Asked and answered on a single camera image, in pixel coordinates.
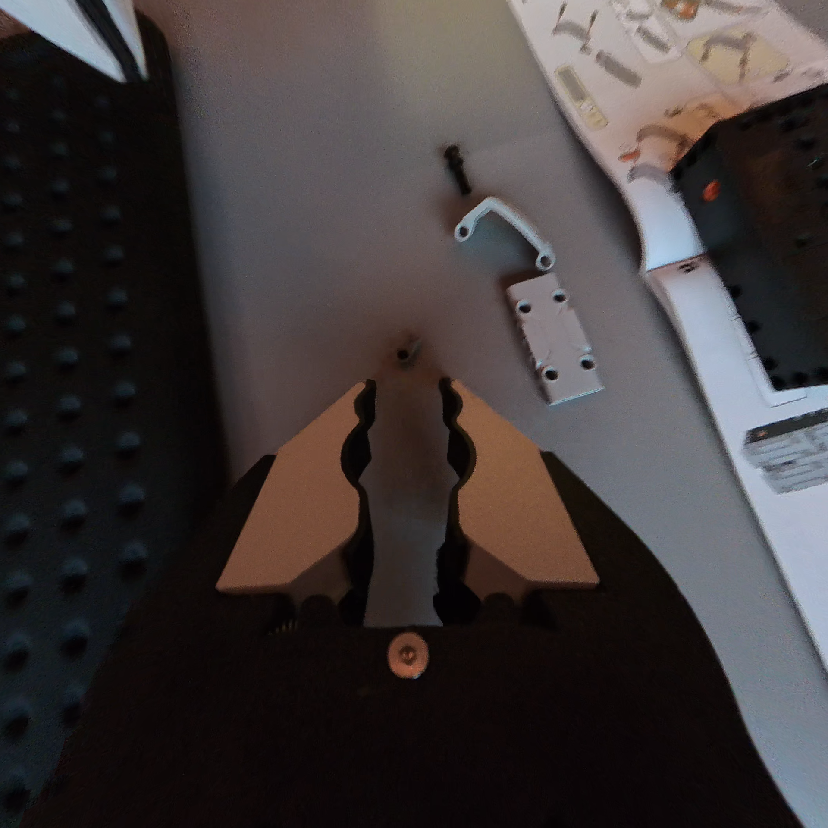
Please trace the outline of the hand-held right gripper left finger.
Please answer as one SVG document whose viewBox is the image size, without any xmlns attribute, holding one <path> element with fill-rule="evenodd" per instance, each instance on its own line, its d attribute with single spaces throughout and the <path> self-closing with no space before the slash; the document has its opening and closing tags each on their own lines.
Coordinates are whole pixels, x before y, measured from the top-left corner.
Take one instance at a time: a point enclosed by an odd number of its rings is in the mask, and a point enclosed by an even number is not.
<svg viewBox="0 0 828 828">
<path fill-rule="evenodd" d="M 215 588 L 224 595 L 282 595 L 299 608 L 330 599 L 344 623 L 364 624 L 374 539 L 360 479 L 377 383 L 362 380 L 285 442 Z"/>
</svg>

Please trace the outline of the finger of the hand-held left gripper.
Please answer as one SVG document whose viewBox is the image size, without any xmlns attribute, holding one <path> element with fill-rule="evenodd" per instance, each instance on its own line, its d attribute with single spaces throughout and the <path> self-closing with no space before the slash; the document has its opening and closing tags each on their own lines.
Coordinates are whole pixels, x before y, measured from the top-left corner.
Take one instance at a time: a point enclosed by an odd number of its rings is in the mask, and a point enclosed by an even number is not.
<svg viewBox="0 0 828 828">
<path fill-rule="evenodd" d="M 121 83 L 114 58 L 85 18 L 85 1 L 2 1 L 2 33 L 25 27 Z"/>
<path fill-rule="evenodd" d="M 119 78 L 147 78 L 147 58 L 132 1 L 85 1 L 85 18 L 118 67 Z"/>
</svg>

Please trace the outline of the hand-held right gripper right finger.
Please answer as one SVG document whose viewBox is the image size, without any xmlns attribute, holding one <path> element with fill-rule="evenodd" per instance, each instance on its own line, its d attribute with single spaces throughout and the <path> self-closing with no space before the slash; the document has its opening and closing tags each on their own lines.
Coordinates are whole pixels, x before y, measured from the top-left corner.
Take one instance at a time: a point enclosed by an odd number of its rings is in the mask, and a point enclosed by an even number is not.
<svg viewBox="0 0 828 828">
<path fill-rule="evenodd" d="M 542 450 L 458 379 L 439 381 L 456 482 L 436 557 L 442 624 L 470 624 L 493 595 L 521 606 L 546 590 L 593 590 L 599 574 Z"/>
</svg>

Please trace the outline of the small light grey building piece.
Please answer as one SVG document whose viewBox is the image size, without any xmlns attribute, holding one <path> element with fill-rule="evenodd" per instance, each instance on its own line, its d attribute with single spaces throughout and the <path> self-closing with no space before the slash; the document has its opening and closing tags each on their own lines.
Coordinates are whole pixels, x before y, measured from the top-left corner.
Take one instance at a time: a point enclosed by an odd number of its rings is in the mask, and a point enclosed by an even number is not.
<svg viewBox="0 0 828 828">
<path fill-rule="evenodd" d="M 550 406 L 604 390 L 594 354 L 570 293 L 554 273 L 517 282 L 505 295 Z"/>
</svg>

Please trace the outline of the light grey curved beam piece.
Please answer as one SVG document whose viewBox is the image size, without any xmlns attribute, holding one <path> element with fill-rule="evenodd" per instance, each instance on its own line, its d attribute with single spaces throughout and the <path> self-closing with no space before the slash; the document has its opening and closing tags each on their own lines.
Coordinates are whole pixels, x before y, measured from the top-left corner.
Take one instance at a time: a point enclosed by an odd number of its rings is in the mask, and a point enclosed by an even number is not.
<svg viewBox="0 0 828 828">
<path fill-rule="evenodd" d="M 548 273 L 553 269 L 556 256 L 552 244 L 525 214 L 494 196 L 483 199 L 463 216 L 455 225 L 454 239 L 459 243 L 469 240 L 481 220 L 490 214 L 505 221 L 535 250 L 535 267 L 538 271 Z"/>
</svg>

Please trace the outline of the black connector pin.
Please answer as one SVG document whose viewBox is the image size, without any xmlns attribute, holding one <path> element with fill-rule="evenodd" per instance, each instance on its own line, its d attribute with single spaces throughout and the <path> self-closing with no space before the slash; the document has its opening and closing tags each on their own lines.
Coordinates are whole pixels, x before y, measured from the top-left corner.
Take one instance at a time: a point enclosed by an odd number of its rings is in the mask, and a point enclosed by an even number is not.
<svg viewBox="0 0 828 828">
<path fill-rule="evenodd" d="M 459 192 L 463 197 L 473 192 L 470 180 L 464 169 L 464 158 L 459 145 L 456 143 L 447 146 L 443 152 L 446 167 L 454 179 Z"/>
</svg>

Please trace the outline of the black battery box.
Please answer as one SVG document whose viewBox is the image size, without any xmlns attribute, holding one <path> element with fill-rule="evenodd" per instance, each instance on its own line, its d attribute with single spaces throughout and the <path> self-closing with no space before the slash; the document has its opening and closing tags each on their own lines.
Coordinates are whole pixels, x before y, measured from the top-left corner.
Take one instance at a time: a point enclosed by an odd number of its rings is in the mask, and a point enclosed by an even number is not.
<svg viewBox="0 0 828 828">
<path fill-rule="evenodd" d="M 827 86 L 715 123 L 671 179 L 771 386 L 825 386 Z"/>
</svg>

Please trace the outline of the white instruction booklet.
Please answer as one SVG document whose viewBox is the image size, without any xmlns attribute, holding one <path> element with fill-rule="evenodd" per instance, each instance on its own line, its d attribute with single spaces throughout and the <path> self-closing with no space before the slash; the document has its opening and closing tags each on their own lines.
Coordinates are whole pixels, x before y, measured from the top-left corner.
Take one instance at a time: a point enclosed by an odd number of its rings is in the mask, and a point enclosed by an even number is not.
<svg viewBox="0 0 828 828">
<path fill-rule="evenodd" d="M 777 391 L 671 170 L 715 123 L 826 85 L 826 41 L 777 2 L 509 2 L 552 95 L 633 216 L 677 333 L 826 666 L 826 385 Z"/>
</svg>

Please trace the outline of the black studded baseplate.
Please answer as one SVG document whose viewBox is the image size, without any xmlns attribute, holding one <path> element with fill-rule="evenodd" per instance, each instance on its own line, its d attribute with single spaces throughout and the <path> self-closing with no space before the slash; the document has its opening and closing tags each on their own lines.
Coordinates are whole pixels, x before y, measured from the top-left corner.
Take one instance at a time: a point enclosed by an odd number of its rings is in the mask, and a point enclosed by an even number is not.
<svg viewBox="0 0 828 828">
<path fill-rule="evenodd" d="M 121 84 L 2 39 L 2 826 L 227 471 L 171 53 Z"/>
</svg>

